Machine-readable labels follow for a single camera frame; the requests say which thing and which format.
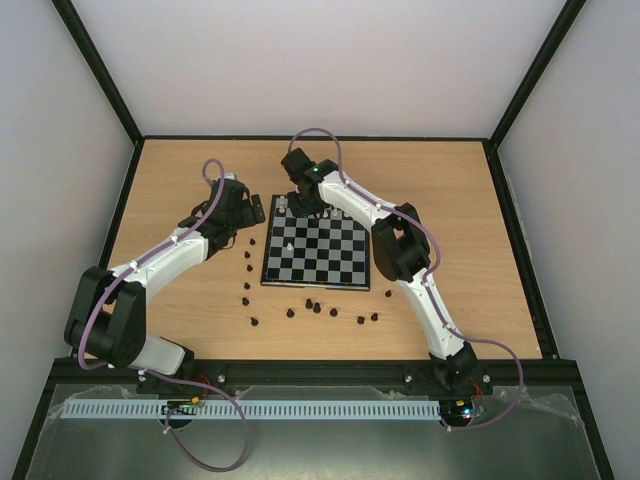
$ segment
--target black bracket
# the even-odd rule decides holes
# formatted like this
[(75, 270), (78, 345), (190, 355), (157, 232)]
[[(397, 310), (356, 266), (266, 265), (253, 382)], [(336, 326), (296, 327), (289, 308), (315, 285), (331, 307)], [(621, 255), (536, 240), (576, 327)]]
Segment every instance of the black bracket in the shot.
[(297, 185), (295, 192), (287, 193), (287, 205), (295, 217), (316, 215), (327, 208), (320, 198), (318, 184), (338, 166), (331, 160), (319, 164), (311, 161), (301, 148), (287, 153), (280, 164), (289, 175), (289, 179)]
[[(405, 203), (396, 210), (420, 222), (413, 205)], [(416, 273), (429, 267), (429, 244), (424, 233), (397, 215), (390, 213), (376, 221), (371, 227), (371, 243), (376, 267), (391, 282), (411, 282)]]
[[(218, 193), (220, 183), (216, 180), (211, 185), (209, 200), (196, 205), (191, 215), (182, 220), (179, 227), (191, 227), (207, 211)], [(229, 240), (235, 238), (238, 230), (253, 227), (266, 220), (259, 195), (251, 195), (244, 183), (225, 178), (222, 194), (211, 215), (196, 230), (209, 242), (207, 260), (227, 246)]]
[[(113, 280), (112, 272), (99, 267), (91, 267), (80, 278), (64, 330), (64, 340), (72, 347), (79, 347), (91, 311)], [(146, 339), (145, 289), (139, 282), (123, 282), (107, 304), (113, 304), (114, 300), (112, 313), (100, 310), (86, 351), (116, 367), (125, 368), (140, 354)]]

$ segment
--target cable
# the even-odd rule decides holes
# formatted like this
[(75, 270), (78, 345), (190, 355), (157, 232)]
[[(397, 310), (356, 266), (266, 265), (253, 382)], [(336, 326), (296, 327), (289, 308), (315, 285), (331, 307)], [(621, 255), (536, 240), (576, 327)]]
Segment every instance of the cable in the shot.
[[(370, 203), (372, 206), (376, 206), (377, 203), (379, 203), (378, 201), (376, 201), (374, 198), (370, 197), (369, 195), (367, 195), (366, 193), (360, 191), (358, 188), (354, 187), (351, 182), (348, 181), (348, 179), (345, 177), (344, 174), (344, 170), (342, 167), (342, 147), (340, 145), (340, 140), (338, 140), (338, 138), (331, 132), (329, 132), (328, 130), (325, 130), (324, 128), (307, 128), (305, 130), (302, 130), (300, 132), (298, 132), (297, 134), (295, 134), (293, 136), (293, 138), (291, 139), (291, 141), (289, 142), (289, 149), (288, 151), (290, 152), (294, 142), (302, 135), (309, 133), (309, 132), (320, 132), (320, 133), (324, 133), (325, 135), (328, 135), (336, 144), (336, 147), (338, 148), (338, 174), (340, 175), (340, 180), (342, 180), (342, 182), (345, 184), (345, 186), (351, 190), (352, 192), (354, 192), (355, 194), (357, 194), (359, 197), (363, 198), (365, 201), (367, 201), (368, 203)], [(443, 424), (447, 427), (448, 431), (466, 431), (466, 430), (477, 430), (480, 428), (484, 428), (484, 427), (488, 427), (490, 425), (495, 424), (496, 422), (502, 420), (503, 418), (505, 418), (507, 415), (509, 415), (511, 413), (511, 411), (515, 408), (515, 406), (518, 404), (518, 402), (520, 401), (520, 396), (522, 395), (522, 390), (524, 389), (524, 372), (522, 370), (522, 362), (520, 362), (520, 359), (518, 358), (518, 356), (515, 354), (515, 352), (513, 350), (511, 350), (511, 348), (509, 348), (507, 345), (505, 345), (504, 343), (500, 343), (496, 340), (487, 340), (487, 339), (483, 339), (483, 338), (471, 338), (471, 337), (467, 337), (466, 335), (463, 335), (462, 333), (458, 332), (457, 330), (455, 330), (454, 328), (452, 328), (449, 325), (449, 322), (447, 322), (447, 320), (444, 318), (444, 315), (442, 314), (442, 312), (440, 311), (440, 307), (438, 306), (435, 297), (433, 295), (433, 292), (431, 291), (431, 288), (429, 287), (429, 283), (427, 282), (428, 280), (428, 276), (430, 274), (432, 274), (433, 272), (436, 271), (436, 269), (440, 266), (441, 263), (441, 252), (440, 252), (440, 246), (438, 245), (438, 242), (436, 241), (435, 237), (431, 234), (431, 232), (429, 232), (429, 230), (427, 230), (420, 222), (418, 222), (417, 220), (415, 220), (414, 218), (411, 218), (410, 216), (399, 212), (397, 210), (394, 210), (392, 208), (389, 207), (385, 207), (385, 206), (381, 206), (380, 207), (381, 210), (384, 210), (385, 212), (389, 212), (392, 213), (394, 215), (397, 215), (401, 218), (404, 218), (405, 220), (407, 220), (408, 222), (410, 222), (411, 224), (413, 224), (416, 228), (418, 228), (424, 235), (425, 237), (427, 237), (427, 239), (429, 239), (429, 241), (431, 242), (431, 244), (433, 245), (433, 249), (435, 250), (436, 253), (436, 260), (433, 263), (433, 265), (427, 269), (427, 271), (424, 273), (423, 277), (422, 277), (422, 282), (424, 283), (424, 287), (427, 291), (427, 294), (429, 295), (429, 299), (431, 300), (431, 303), (433, 303), (433, 306), (436, 310), (436, 313), (438, 314), (438, 318), (440, 318), (440, 321), (442, 322), (442, 324), (444, 325), (444, 327), (455, 337), (458, 337), (459, 339), (461, 339), (462, 341), (466, 341), (469, 343), (483, 343), (483, 344), (487, 344), (487, 345), (495, 345), (497, 347), (502, 348), (503, 350), (505, 350), (507, 353), (509, 353), (509, 355), (511, 355), (511, 357), (513, 357), (513, 360), (516, 362), (516, 367), (518, 368), (518, 390), (516, 392), (515, 397), (513, 398), (513, 401), (509, 404), (509, 406), (503, 411), (501, 412), (499, 415), (497, 415), (496, 417), (492, 418), (491, 420), (488, 420), (486, 422), (477, 424), (477, 425), (467, 425), (466, 427), (452, 427), (450, 425), (447, 424), (447, 422), (442, 419)]]
[[(202, 165), (202, 176), (204, 177), (205, 181), (209, 185), (213, 185), (213, 181), (209, 177), (207, 177), (207, 167), (211, 163), (217, 164), (218, 168), (220, 169), (220, 184), (218, 185), (218, 191), (216, 192), (216, 196), (214, 197), (213, 202), (211, 202), (211, 205), (209, 205), (209, 208), (202, 215), (202, 217), (200, 217), (200, 219), (196, 223), (194, 223), (189, 229), (187, 229), (186, 231), (178, 235), (176, 242), (179, 242), (183, 238), (189, 236), (196, 228), (202, 225), (202, 223), (205, 222), (207, 218), (209, 218), (209, 215), (211, 215), (213, 210), (216, 208), (216, 205), (218, 205), (218, 201), (220, 200), (220, 196), (222, 195), (222, 189), (224, 187), (224, 167), (222, 166), (222, 162), (220, 162), (220, 160), (216, 158), (210, 158), (209, 160), (204, 162), (204, 165)], [(170, 239), (158, 245), (154, 249), (150, 250), (145, 255), (143, 255), (142, 257), (138, 258), (135, 261), (136, 268), (142, 266), (149, 259), (153, 258), (158, 253), (162, 252), (163, 250), (169, 248), (172, 245), (174, 245), (174, 242), (173, 240)], [(107, 302), (107, 299), (111, 296), (111, 294), (118, 287), (118, 285), (120, 285), (120, 283), (122, 283), (122, 281), (128, 275), (133, 273), (133, 271), (134, 271), (134, 268), (129, 267), (120, 275), (118, 275), (116, 279), (113, 282), (111, 282), (111, 284), (107, 288), (105, 288), (104, 293), (98, 299), (98, 303), (96, 303), (96, 306), (91, 311), (91, 315), (89, 315), (89, 319), (87, 320), (87, 325), (84, 327), (84, 331), (82, 332), (82, 337), (80, 338), (80, 345), (78, 346), (78, 364), (84, 370), (93, 370), (94, 368), (99, 368), (107, 364), (107, 362), (104, 362), (102, 360), (98, 360), (92, 363), (87, 363), (86, 358), (84, 356), (87, 348), (87, 341), (89, 340), (89, 334), (91, 333), (91, 329), (93, 328), (94, 323), (96, 323), (98, 314), (102, 310), (102, 307), (104, 306), (104, 304)]]
[(217, 393), (218, 395), (222, 396), (222, 398), (224, 398), (229, 403), (231, 403), (231, 405), (233, 405), (233, 408), (236, 409), (236, 411), (238, 412), (238, 415), (240, 415), (240, 418), (242, 419), (242, 425), (244, 427), (245, 435), (244, 435), (244, 445), (242, 447), (242, 453), (240, 453), (240, 456), (238, 457), (238, 459), (235, 462), (233, 462), (231, 465), (229, 465), (228, 467), (214, 467), (212, 465), (208, 465), (208, 464), (198, 460), (196, 457), (194, 457), (187, 450), (187, 448), (182, 444), (182, 442), (180, 441), (178, 436), (175, 434), (175, 432), (169, 426), (169, 419), (171, 418), (171, 415), (173, 415), (173, 413), (175, 412), (176, 409), (173, 409), (173, 410), (170, 410), (169, 412), (167, 412), (167, 416), (164, 419), (164, 426), (168, 430), (165, 430), (165, 432), (168, 432), (169, 435), (171, 435), (171, 437), (175, 440), (176, 444), (178, 445), (178, 448), (180, 448), (180, 451), (187, 458), (187, 460), (192, 462), (197, 467), (202, 468), (203, 470), (206, 470), (208, 472), (216, 472), (216, 473), (230, 472), (231, 470), (234, 470), (234, 469), (238, 468), (240, 465), (242, 465), (242, 463), (247, 458), (247, 455), (249, 454), (249, 445), (251, 443), (251, 429), (249, 428), (249, 422), (247, 421), (247, 417), (245, 416), (244, 412), (242, 411), (242, 407), (240, 405), (238, 405), (238, 402), (236, 402), (224, 390), (216, 388), (216, 387), (214, 387), (212, 385), (207, 385), (205, 383), (199, 383), (199, 382), (192, 382), (190, 380), (178, 380), (176, 378), (171, 378), (171, 377), (163, 375), (163, 374), (161, 374), (159, 372), (156, 372), (155, 370), (147, 370), (146, 372), (149, 373), (150, 375), (153, 375), (154, 377), (157, 377), (160, 380), (164, 380), (165, 382), (168, 382), (168, 383), (174, 383), (176, 385), (190, 385), (192, 387), (206, 388), (207, 390), (211, 390), (212, 392)]

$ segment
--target robotic arm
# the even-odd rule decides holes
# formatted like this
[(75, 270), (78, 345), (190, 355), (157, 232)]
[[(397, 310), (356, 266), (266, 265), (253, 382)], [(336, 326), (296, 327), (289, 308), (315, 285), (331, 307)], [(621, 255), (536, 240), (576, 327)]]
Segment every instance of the robotic arm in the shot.
[(406, 219), (387, 211), (401, 212), (419, 222), (415, 208), (408, 203), (401, 206), (389, 203), (358, 186), (346, 174), (343, 181), (334, 162), (324, 160), (316, 164), (300, 148), (289, 152), (281, 163), (296, 184), (296, 191), (287, 195), (292, 213), (298, 217), (313, 215), (329, 204), (369, 230), (376, 267), (407, 295), (427, 337), (436, 377), (448, 387), (465, 378), (475, 367), (476, 356), (469, 343), (449, 331), (457, 328), (433, 275), (424, 278), (430, 263), (427, 239)]
[[(105, 289), (127, 269), (133, 272), (117, 286), (107, 304), (112, 311), (101, 309), (91, 329), (86, 351), (109, 363), (126, 368), (135, 365), (165, 375), (173, 375), (193, 352), (182, 345), (146, 333), (146, 306), (153, 297), (174, 278), (190, 267), (198, 265), (221, 249), (242, 228), (265, 221), (258, 195), (250, 195), (249, 189), (234, 174), (225, 175), (223, 190), (211, 215), (198, 228), (184, 238), (186, 232), (204, 214), (214, 201), (220, 181), (211, 182), (209, 200), (197, 205), (191, 215), (178, 224), (172, 234), (129, 264), (111, 270), (92, 267), (80, 279), (64, 332), (65, 341), (78, 348), (87, 319)], [(166, 242), (173, 246), (160, 247)]]
[[(316, 164), (299, 148), (287, 154), (282, 165), (297, 185), (296, 191), (287, 195), (294, 215), (317, 214), (330, 204), (371, 232), (375, 264), (386, 279), (396, 282), (407, 295), (427, 337), (436, 378), (445, 387), (460, 383), (475, 367), (476, 356), (469, 343), (450, 332), (457, 330), (455, 324), (433, 276), (425, 277), (430, 264), (429, 244), (415, 225), (402, 218), (408, 216), (419, 222), (415, 208), (408, 203), (397, 206), (378, 198), (346, 175), (343, 181), (334, 162), (324, 160)], [(197, 205), (159, 246), (131, 263), (111, 270), (92, 267), (82, 275), (64, 333), (69, 345), (79, 347), (99, 298), (117, 277), (131, 269), (106, 301), (112, 308), (100, 309), (87, 338), (86, 351), (112, 367), (135, 365), (165, 375), (176, 374), (186, 360), (193, 358), (193, 352), (186, 347), (147, 334), (146, 305), (182, 272), (227, 246), (239, 229), (265, 221), (258, 195), (251, 196), (235, 175), (228, 174), (211, 215), (183, 238), (198, 222), (197, 215), (204, 214), (214, 201), (219, 183), (210, 183), (209, 200)], [(161, 248), (167, 243), (171, 246)]]

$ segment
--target chessboard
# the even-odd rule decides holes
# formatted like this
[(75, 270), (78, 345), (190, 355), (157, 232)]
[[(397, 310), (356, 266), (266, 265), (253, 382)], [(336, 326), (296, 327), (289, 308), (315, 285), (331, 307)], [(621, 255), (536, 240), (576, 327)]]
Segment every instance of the chessboard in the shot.
[(369, 232), (343, 211), (296, 218), (271, 201), (261, 285), (369, 290)]

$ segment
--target metal frame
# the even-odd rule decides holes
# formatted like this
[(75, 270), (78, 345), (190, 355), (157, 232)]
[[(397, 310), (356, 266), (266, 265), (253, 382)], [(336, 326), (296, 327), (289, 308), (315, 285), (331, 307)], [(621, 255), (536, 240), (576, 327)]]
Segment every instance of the metal frame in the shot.
[[(106, 267), (115, 244), (115, 239), (124, 213), (127, 198), (145, 139), (219, 139), (219, 140), (289, 140), (286, 136), (262, 135), (221, 135), (221, 136), (143, 136), (131, 117), (124, 100), (113, 82), (104, 62), (84, 28), (73, 4), (69, 0), (52, 0), (60, 13), (69, 32), (76, 41), (89, 67), (111, 102), (123, 127), (129, 134), (135, 150), (126, 174), (124, 186), (116, 206), (116, 211), (109, 228), (104, 249), (100, 257), (100, 266)], [(509, 191), (502, 163), (498, 155), (498, 147), (516, 120), (520, 110), (535, 88), (553, 54), (560, 46), (566, 33), (579, 14), (585, 0), (567, 0), (556, 19), (547, 38), (542, 44), (531, 67), (507, 110), (500, 120), (495, 132), (488, 138), (450, 138), (450, 137), (341, 137), (344, 141), (480, 141), (482, 142), (493, 179), (496, 195), (500, 204), (505, 227), (511, 242), (522, 286), (527, 298), (542, 360), (525, 360), (523, 367), (528, 385), (563, 385), (570, 386), (576, 398), (578, 409), (591, 444), (600, 476), (612, 479), (613, 472), (598, 432), (597, 425), (586, 395), (584, 384), (576, 362), (561, 360), (547, 317), (540, 290), (535, 278), (531, 259), (524, 241), (522, 229), (516, 214), (513, 199)], [(323, 137), (310, 137), (303, 140), (325, 140)], [(480, 367), (484, 369), (491, 381), (496, 385), (515, 385), (518, 381), (517, 369), (510, 360), (483, 360)], [(213, 361), (196, 360), (194, 371), (207, 373), (209, 378), (225, 376), (224, 385), (227, 391), (253, 384), (261, 385), (370, 385), (383, 391), (395, 390), (408, 395), (429, 395), (433, 399), (447, 400), (463, 395), (460, 392), (452, 395), (443, 392), (440, 387), (430, 382), (421, 372), (431, 368), (430, 361)], [(407, 375), (412, 381), (406, 382)], [(38, 435), (53, 396), (59, 384), (136, 384), (137, 374), (131, 370), (99, 369), (84, 371), (73, 358), (57, 359), (45, 385), (40, 402), (35, 412), (31, 428), (22, 449), (13, 478), (25, 478)]]

